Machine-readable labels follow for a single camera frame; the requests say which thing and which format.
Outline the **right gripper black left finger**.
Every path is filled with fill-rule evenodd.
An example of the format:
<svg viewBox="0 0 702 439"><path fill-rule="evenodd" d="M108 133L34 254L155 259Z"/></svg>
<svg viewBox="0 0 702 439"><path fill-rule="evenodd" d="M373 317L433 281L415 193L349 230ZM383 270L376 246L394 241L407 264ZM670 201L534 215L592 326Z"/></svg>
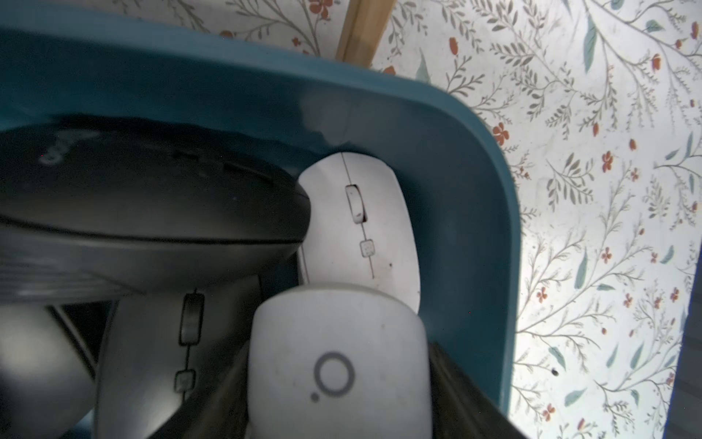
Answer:
<svg viewBox="0 0 702 439"><path fill-rule="evenodd" d="M249 352L247 341L215 383L194 391L150 438L246 438Z"/></svg>

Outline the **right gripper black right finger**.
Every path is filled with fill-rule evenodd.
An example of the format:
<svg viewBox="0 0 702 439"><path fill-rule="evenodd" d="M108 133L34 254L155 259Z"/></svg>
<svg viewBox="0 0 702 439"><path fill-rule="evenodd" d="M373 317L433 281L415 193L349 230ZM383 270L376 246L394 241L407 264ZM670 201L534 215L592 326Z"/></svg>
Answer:
<svg viewBox="0 0 702 439"><path fill-rule="evenodd" d="M525 438L436 342L429 361L434 438Z"/></svg>

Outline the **grey beige computer mouse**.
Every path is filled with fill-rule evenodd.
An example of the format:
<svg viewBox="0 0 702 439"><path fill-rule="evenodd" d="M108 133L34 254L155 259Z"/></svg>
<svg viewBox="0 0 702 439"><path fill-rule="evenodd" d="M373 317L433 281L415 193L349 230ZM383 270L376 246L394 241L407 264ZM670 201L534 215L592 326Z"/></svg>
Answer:
<svg viewBox="0 0 702 439"><path fill-rule="evenodd" d="M252 320L255 438L429 438L428 340L402 301L355 285L299 286Z"/></svg>

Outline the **white computer mouse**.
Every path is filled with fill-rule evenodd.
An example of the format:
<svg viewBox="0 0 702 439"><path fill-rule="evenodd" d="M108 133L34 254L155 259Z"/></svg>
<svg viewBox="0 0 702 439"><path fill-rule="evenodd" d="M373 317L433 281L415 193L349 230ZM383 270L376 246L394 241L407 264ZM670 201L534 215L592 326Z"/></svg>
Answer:
<svg viewBox="0 0 702 439"><path fill-rule="evenodd" d="M298 182L311 202L298 250L303 285L361 285L420 308L420 267L408 207L383 161L351 152L326 157Z"/></svg>

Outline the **teal plastic storage box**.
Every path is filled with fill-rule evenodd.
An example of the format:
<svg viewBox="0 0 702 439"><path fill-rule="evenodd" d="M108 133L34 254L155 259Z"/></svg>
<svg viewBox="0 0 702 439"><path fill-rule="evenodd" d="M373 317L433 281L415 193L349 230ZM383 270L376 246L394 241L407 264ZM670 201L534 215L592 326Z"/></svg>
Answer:
<svg viewBox="0 0 702 439"><path fill-rule="evenodd" d="M417 82L279 49L43 1L3 2L1 134L78 118L206 135L298 184L307 168L337 153L383 161L411 218L420 267L414 312L428 353L438 343L506 415L517 197L497 145L460 102ZM301 245L250 275L261 283L259 306L306 286ZM153 294L80 303L1 299L1 435L96 438L109 315L124 298Z"/></svg>

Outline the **black bulky computer mouse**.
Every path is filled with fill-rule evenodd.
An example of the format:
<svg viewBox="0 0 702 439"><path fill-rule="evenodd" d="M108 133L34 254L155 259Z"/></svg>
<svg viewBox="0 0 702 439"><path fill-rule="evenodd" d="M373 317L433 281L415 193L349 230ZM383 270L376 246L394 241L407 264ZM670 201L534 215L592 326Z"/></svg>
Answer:
<svg viewBox="0 0 702 439"><path fill-rule="evenodd" d="M291 256L311 202L281 168L146 121L1 135L1 299L80 303L188 290Z"/></svg>

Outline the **wooden easel stand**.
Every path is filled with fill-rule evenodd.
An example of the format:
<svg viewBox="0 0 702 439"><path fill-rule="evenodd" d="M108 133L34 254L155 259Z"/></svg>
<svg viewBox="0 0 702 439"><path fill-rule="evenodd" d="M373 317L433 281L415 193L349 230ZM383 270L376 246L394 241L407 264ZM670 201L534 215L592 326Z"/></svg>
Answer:
<svg viewBox="0 0 702 439"><path fill-rule="evenodd" d="M350 0L336 60L369 68L396 3L396 0Z"/></svg>

